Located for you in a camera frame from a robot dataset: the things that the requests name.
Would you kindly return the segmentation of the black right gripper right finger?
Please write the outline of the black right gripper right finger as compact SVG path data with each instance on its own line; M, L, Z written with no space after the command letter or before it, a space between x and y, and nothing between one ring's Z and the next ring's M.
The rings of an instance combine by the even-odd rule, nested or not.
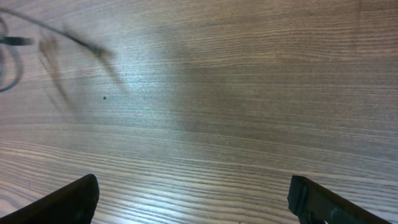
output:
M292 176L287 200L301 224L391 224L304 176Z

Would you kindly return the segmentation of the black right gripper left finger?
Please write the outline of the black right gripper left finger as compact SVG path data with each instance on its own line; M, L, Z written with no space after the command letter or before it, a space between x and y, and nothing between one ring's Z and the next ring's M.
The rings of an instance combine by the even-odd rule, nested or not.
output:
M82 178L1 218L1 224L90 224L99 201L95 175Z

